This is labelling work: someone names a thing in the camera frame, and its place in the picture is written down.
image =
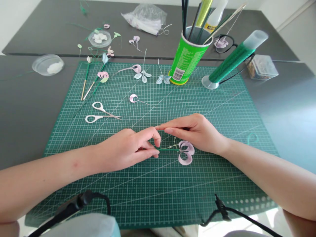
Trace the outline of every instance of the green spray can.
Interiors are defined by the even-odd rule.
[[[189,42],[183,36],[183,33],[181,33],[178,49],[175,54],[171,70],[169,71],[169,76],[171,76],[170,81],[175,85],[183,85],[188,81],[198,62],[213,41],[213,38],[211,38],[205,45],[202,45],[203,42],[210,36],[210,33],[203,29],[199,41],[196,42],[200,29],[200,27],[195,27],[194,33],[191,37],[191,42]],[[186,28],[187,36],[190,34],[190,31],[191,26]]]

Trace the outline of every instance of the hand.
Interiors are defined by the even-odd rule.
[[[138,133],[132,129],[124,129],[97,144],[94,159],[97,173],[122,170],[151,156],[158,158],[159,151],[148,142],[151,138],[159,147],[161,137],[154,127]]]
[[[229,146],[229,139],[220,134],[201,114],[176,118],[155,128],[191,142],[193,146],[202,151],[218,155],[222,154]]]

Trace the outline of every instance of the finger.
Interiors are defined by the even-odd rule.
[[[160,147],[161,137],[154,127],[149,127],[144,130],[141,130],[140,132],[135,133],[134,136],[136,137],[136,140],[139,142],[139,146],[141,146],[143,142],[153,138],[155,146]]]
[[[155,149],[155,147],[150,144],[150,142],[144,142],[140,148],[140,150],[142,150],[142,148],[145,148],[145,149]]]
[[[165,133],[175,136],[177,138],[180,138],[182,140],[190,141],[192,140],[192,137],[193,137],[192,135],[194,132],[186,131],[181,128],[168,127],[165,129]]]
[[[144,161],[152,156],[158,158],[158,154],[159,154],[159,151],[156,149],[140,150],[140,151],[135,152],[133,154],[133,158],[138,163],[138,162]]]
[[[157,130],[164,130],[167,127],[175,127],[175,128],[188,127],[188,128],[191,128],[191,127],[194,127],[197,125],[200,116],[203,116],[203,115],[192,114],[189,116],[176,118],[176,119],[173,119],[169,122],[158,125],[155,128]]]

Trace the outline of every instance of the small box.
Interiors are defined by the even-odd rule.
[[[277,75],[276,67],[269,55],[256,54],[247,66],[251,79],[267,81]]]

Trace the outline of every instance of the white scissors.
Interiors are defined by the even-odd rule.
[[[104,113],[106,113],[106,114],[108,114],[108,115],[106,115],[106,116],[88,115],[88,116],[86,116],[86,119],[85,119],[87,123],[94,123],[95,121],[97,121],[98,119],[101,119],[101,118],[116,118],[116,119],[120,119],[119,117],[121,117],[121,116],[114,116],[114,115],[112,115],[112,114],[106,112],[106,111],[104,110],[103,104],[102,104],[101,102],[94,102],[94,103],[92,104],[92,107],[94,107],[95,109],[100,110],[100,111],[102,111],[102,112],[104,112]],[[88,118],[90,118],[90,117],[94,117],[94,120],[93,120],[92,122],[89,122],[89,121],[88,121]]]

